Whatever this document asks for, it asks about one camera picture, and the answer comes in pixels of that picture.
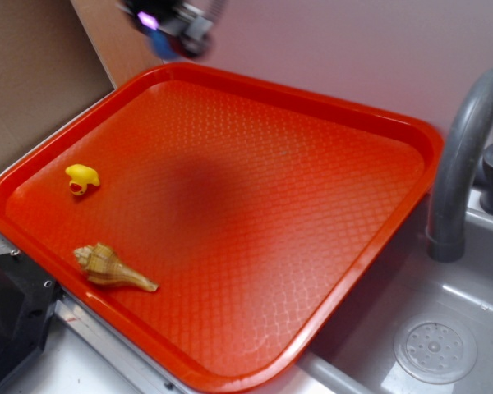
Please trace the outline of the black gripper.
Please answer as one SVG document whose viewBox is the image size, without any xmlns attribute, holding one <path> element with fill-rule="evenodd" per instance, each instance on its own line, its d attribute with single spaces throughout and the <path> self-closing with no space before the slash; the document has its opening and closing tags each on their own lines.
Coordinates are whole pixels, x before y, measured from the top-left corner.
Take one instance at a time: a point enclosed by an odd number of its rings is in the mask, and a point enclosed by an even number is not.
<svg viewBox="0 0 493 394">
<path fill-rule="evenodd" d="M 225 1 L 211 1 L 205 10 L 188 1 L 125 0 L 121 3 L 122 10 L 149 44 L 151 31 L 157 30 L 168 40 L 177 57 L 203 57 L 209 51 L 210 31 L 226 7 Z"/>
</svg>

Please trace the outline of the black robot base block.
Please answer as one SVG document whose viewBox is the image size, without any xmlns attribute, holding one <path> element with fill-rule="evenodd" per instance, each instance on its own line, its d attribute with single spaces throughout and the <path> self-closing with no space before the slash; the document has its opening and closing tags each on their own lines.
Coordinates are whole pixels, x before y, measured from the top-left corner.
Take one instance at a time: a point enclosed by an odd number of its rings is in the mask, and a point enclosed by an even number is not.
<svg viewBox="0 0 493 394">
<path fill-rule="evenodd" d="M 0 255 L 0 391 L 43 354 L 58 292 L 29 256 Z"/>
</svg>

